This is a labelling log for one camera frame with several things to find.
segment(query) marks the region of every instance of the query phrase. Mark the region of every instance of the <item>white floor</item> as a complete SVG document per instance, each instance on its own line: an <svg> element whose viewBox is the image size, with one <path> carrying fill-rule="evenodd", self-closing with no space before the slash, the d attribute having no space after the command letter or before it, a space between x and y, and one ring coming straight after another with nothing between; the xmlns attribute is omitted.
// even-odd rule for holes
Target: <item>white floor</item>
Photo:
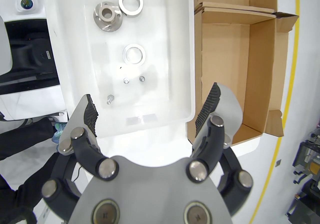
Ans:
<svg viewBox="0 0 320 224"><path fill-rule="evenodd" d="M255 224L289 223L284 214L293 196L303 185L303 183L300 185L293 184L295 177L292 174L294 168L291 164L299 143L315 128L320 117L320 94L318 92L320 90L319 2L319 0L300 0L300 33L296 75L287 124L284 130L285 136L281 141L277 156L277 160L281 159L281 164L273 169L262 203L252 222ZM278 10L295 13L295 0L278 0ZM294 34L294 30L289 34L282 111L284 110L289 85ZM4 126L8 125L0 123L0 132L4 130ZM153 137L142 132L140 135L134 133L122 138L101 139L99 143L103 153L107 155L121 154L137 163L156 166L173 162L179 159L181 155L188 155L191 151L184 135L179 133L184 128L176 126L170 129L175 130L175 134L180 136L168 136L168 133L164 130ZM242 167L249 171L254 178L254 188L245 205L233 217L234 224L250 222L265 184L276 143L276 137L264 134L255 151L239 157ZM183 149L184 153L177 153L177 146L179 149ZM54 148L55 146L50 140L31 147L0 162L0 172L9 184L16 188L46 162ZM218 170L213 172L213 178L218 177L218 175ZM43 204L35 209L37 216L40 216L42 209Z"/></svg>

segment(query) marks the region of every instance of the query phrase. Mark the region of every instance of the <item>metal part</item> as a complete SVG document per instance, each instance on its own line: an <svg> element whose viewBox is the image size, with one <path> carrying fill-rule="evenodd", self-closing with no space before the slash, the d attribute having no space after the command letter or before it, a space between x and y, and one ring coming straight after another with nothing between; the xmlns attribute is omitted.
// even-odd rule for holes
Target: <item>metal part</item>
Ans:
<svg viewBox="0 0 320 224"><path fill-rule="evenodd" d="M57 183L55 180L49 180L44 183L41 189L42 196L45 198L51 197L57 190Z"/></svg>
<svg viewBox="0 0 320 224"><path fill-rule="evenodd" d="M238 176L238 179L239 179L239 182L242 184L242 186L244 187L252 187L253 185L253 180L252 180L252 177L251 175L247 172L247 171L241 171L239 173L239 176Z"/></svg>
<svg viewBox="0 0 320 224"><path fill-rule="evenodd" d="M98 173L102 178L109 178L116 172L117 165L112 159L105 159L99 165Z"/></svg>
<svg viewBox="0 0 320 224"><path fill-rule="evenodd" d="M93 18L97 26L103 31L116 31L122 24L120 8L112 2L101 2L93 11Z"/></svg>
<svg viewBox="0 0 320 224"><path fill-rule="evenodd" d="M231 139L227 134L224 134L224 142L223 142L223 148L227 149L231 146Z"/></svg>
<svg viewBox="0 0 320 224"><path fill-rule="evenodd" d="M119 7L121 9L121 11L126 14L128 17L136 17L138 16L143 8L143 0L137 0L139 7L137 10L135 11L129 11L128 9L125 8L125 6L123 5L123 0L118 0L119 2Z"/></svg>
<svg viewBox="0 0 320 224"><path fill-rule="evenodd" d="M93 224L117 224L120 210L117 203L111 199L101 201L92 214Z"/></svg>
<svg viewBox="0 0 320 224"><path fill-rule="evenodd" d="M140 66L146 60L146 53L141 45L131 43L124 48L122 58L127 65Z"/></svg>
<svg viewBox="0 0 320 224"><path fill-rule="evenodd" d="M113 95L108 95L108 97L107 97L107 105L110 105L111 104L111 102L113 101L115 99L115 97L113 96Z"/></svg>
<svg viewBox="0 0 320 224"><path fill-rule="evenodd" d="M204 181L208 176L208 171L205 165L200 161L192 161L189 165L189 172L191 177L199 182Z"/></svg>
<svg viewBox="0 0 320 224"><path fill-rule="evenodd" d="M64 139L62 142L59 143L58 145L58 150L60 153L65 153L69 151L72 148L71 145L71 139Z"/></svg>
<svg viewBox="0 0 320 224"><path fill-rule="evenodd" d="M232 224L212 180L208 177L201 184L195 184L186 177L190 158L162 167L141 166L121 156L112 159L119 164L119 174L112 181L93 177L75 206L69 224L92 223L94 208L105 199L119 205L119 223L184 223L186 206L201 201L210 209L211 224Z"/></svg>
<svg viewBox="0 0 320 224"><path fill-rule="evenodd" d="M200 202L192 202L185 208L184 212L185 224L209 224L209 210Z"/></svg>
<svg viewBox="0 0 320 224"><path fill-rule="evenodd" d="M223 127L223 119L219 116L212 116L210 118L210 121L213 125L217 127Z"/></svg>
<svg viewBox="0 0 320 224"><path fill-rule="evenodd" d="M84 134L85 129L82 127L76 127L71 131L71 138L72 139L78 139Z"/></svg>

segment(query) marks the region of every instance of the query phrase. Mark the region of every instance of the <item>small metal bolt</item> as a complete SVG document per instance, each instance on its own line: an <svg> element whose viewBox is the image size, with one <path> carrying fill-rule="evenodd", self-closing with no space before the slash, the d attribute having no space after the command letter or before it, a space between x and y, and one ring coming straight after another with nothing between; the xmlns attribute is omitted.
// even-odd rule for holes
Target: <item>small metal bolt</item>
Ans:
<svg viewBox="0 0 320 224"><path fill-rule="evenodd" d="M241 171L238 176L239 182L243 187L250 188L253 185L253 179L247 171Z"/></svg>
<svg viewBox="0 0 320 224"><path fill-rule="evenodd" d="M111 199L101 201L93 212L93 224L117 224L120 210L116 202Z"/></svg>
<svg viewBox="0 0 320 224"><path fill-rule="evenodd" d="M115 97L113 96L113 95L108 95L108 97L107 97L107 105L110 105L111 104L111 102L113 101L115 99Z"/></svg>
<svg viewBox="0 0 320 224"><path fill-rule="evenodd" d="M82 127L76 127L71 131L71 138L72 139L78 139L84 134L85 129Z"/></svg>
<svg viewBox="0 0 320 224"><path fill-rule="evenodd" d="M200 202L191 202L184 212L185 224L209 224L211 223L208 209Z"/></svg>
<svg viewBox="0 0 320 224"><path fill-rule="evenodd" d="M191 177L199 182L204 181L207 176L208 172L204 164L200 161L194 160L189 165L189 172Z"/></svg>
<svg viewBox="0 0 320 224"><path fill-rule="evenodd" d="M55 180L49 180L44 183L41 189L42 196L44 198L51 197L57 190L57 183Z"/></svg>
<svg viewBox="0 0 320 224"><path fill-rule="evenodd" d="M224 134L224 142L223 142L223 148L227 149L231 146L231 139L227 134Z"/></svg>
<svg viewBox="0 0 320 224"><path fill-rule="evenodd" d="M115 161L108 158L101 162L101 164L99 165L98 173L102 178L107 179L114 175L116 169L117 165Z"/></svg>
<svg viewBox="0 0 320 224"><path fill-rule="evenodd" d="M217 127L223 127L223 119L219 116L212 116L210 118L210 121L213 125Z"/></svg>
<svg viewBox="0 0 320 224"><path fill-rule="evenodd" d="M60 153L65 153L69 151L71 148L72 146L70 138L64 139L62 142L59 143L58 147Z"/></svg>

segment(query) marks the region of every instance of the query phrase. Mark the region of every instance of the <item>black cable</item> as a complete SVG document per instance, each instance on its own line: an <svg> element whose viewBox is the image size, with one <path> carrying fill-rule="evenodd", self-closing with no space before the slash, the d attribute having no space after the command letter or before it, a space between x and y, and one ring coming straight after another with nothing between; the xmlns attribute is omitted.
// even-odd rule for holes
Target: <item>black cable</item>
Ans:
<svg viewBox="0 0 320 224"><path fill-rule="evenodd" d="M78 170L78 176L72 181L74 182L75 180L77 180L79 178L79 174L80 174L80 169L82 168L82 165L79 167L79 170Z"/></svg>

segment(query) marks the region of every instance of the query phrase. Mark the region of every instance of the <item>metal washer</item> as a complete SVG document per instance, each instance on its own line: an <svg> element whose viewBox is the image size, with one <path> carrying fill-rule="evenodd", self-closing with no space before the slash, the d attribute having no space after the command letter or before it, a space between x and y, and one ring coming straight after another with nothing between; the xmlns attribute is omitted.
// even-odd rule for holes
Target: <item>metal washer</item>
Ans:
<svg viewBox="0 0 320 224"><path fill-rule="evenodd" d="M128 51L129 49L131 49L131 48L137 48L137 49L139 49L139 50L141 51L141 54L142 54L141 61L138 62L138 63L136 63L136 64L130 63L130 62L128 61L128 59L127 59L127 51ZM127 65L140 66L140 65L143 65L143 63L144 63L145 60L146 60L146 53L145 53L144 48L143 48L141 45L136 44L136 43L131 43L131 44L127 45L127 46L124 48L124 50L123 50L123 52L122 52L122 58L123 58L124 62L125 62Z"/></svg>
<svg viewBox="0 0 320 224"><path fill-rule="evenodd" d="M92 214L93 224L118 224L120 218L119 206L112 199L99 202Z"/></svg>
<svg viewBox="0 0 320 224"><path fill-rule="evenodd" d="M137 0L137 2L139 3L139 7L135 11L129 11L128 9L126 9L125 6L123 5L123 0L118 0L118 2L119 2L119 7L120 7L121 11L124 14L126 14L128 17L138 16L143 9L143 0Z"/></svg>
<svg viewBox="0 0 320 224"><path fill-rule="evenodd" d="M184 210L185 224L210 224L211 216L204 204L198 201L191 202Z"/></svg>
<svg viewBox="0 0 320 224"><path fill-rule="evenodd" d="M105 18L103 11L108 9L111 11L111 17ZM118 6L112 2L101 2L97 4L93 11L93 19L97 26L103 31L116 31L122 24L122 13Z"/></svg>

